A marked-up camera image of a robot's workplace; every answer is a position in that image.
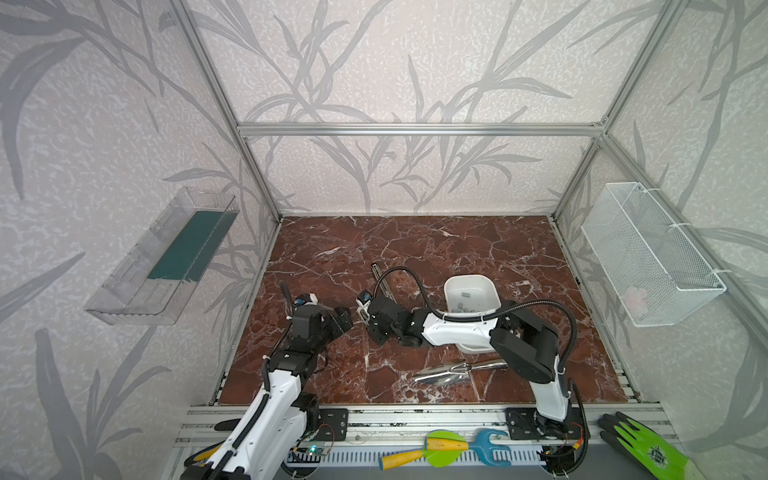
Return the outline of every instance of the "blue wrench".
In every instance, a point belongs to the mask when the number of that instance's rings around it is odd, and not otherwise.
[[[512,462],[509,460],[494,460],[493,452],[509,452],[509,447],[502,447],[500,445],[494,445],[491,443],[492,435],[504,435],[507,436],[507,432],[502,430],[483,429],[478,432],[475,441],[469,444],[469,449],[472,450],[480,461],[485,463],[489,467],[510,467]]]

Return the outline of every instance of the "yellow handle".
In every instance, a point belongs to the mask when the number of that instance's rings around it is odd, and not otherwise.
[[[460,440],[427,438],[427,450],[469,450],[469,444]]]
[[[200,452],[200,454],[196,455],[194,458],[195,463],[201,460],[205,460],[206,458],[210,458],[211,456],[213,456],[214,453],[216,453],[216,450],[218,450],[219,447],[221,447],[221,444],[216,445],[214,448],[210,450],[206,450],[205,452]]]
[[[399,467],[400,465],[405,465],[408,462],[418,460],[422,456],[424,456],[424,452],[422,450],[387,455],[386,457],[379,459],[379,467],[382,470],[389,470],[390,468]]]

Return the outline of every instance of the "black base bracket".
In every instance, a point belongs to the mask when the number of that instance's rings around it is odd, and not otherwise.
[[[320,409],[321,426],[312,440],[319,442],[342,442],[346,440],[348,421],[348,409]]]
[[[563,422],[567,430],[561,432],[539,425],[535,407],[514,407],[505,409],[504,413],[509,438],[512,440],[570,439],[576,441],[581,437],[581,431],[578,428],[578,425],[581,425],[581,410],[578,407],[571,407],[568,410],[568,416]],[[544,435],[539,433],[539,430],[543,430]],[[589,438],[589,428],[584,429],[584,436]]]

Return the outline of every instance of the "black mounting plate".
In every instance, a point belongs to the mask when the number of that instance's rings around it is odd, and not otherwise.
[[[346,440],[348,421],[348,409],[320,409],[320,425],[322,426],[312,437],[312,440],[319,442],[342,442]]]
[[[507,430],[509,438],[512,440],[545,440],[557,439],[556,436],[547,437],[536,431],[536,407],[515,407],[505,409],[504,417],[507,420]],[[574,423],[581,425],[581,410],[578,407],[571,407],[568,410],[568,416],[563,422],[568,426],[568,438],[574,441],[581,436],[579,428]],[[585,429],[584,435],[589,438],[589,428]]]

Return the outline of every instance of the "brown marble tabletop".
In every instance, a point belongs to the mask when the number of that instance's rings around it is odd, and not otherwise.
[[[277,238],[221,404],[250,404],[261,387],[262,355],[286,325],[278,282],[285,280],[294,296],[315,293],[324,305],[354,310],[357,294],[373,288],[373,262],[382,270],[406,265],[416,271],[440,310],[443,283],[468,273],[493,280],[502,299],[564,303],[579,321],[566,376],[576,380],[585,402],[627,401],[546,217],[291,217]],[[394,272],[387,281],[398,303],[423,306],[407,273]],[[533,311],[561,332],[562,349],[568,320],[549,307]],[[329,345],[328,367],[306,387],[321,403],[534,402],[530,385],[510,369],[474,372],[471,382],[456,386],[414,383],[410,376],[426,366],[496,355],[464,356],[455,346],[414,349],[394,339],[379,347],[354,311],[353,320],[352,329]]]

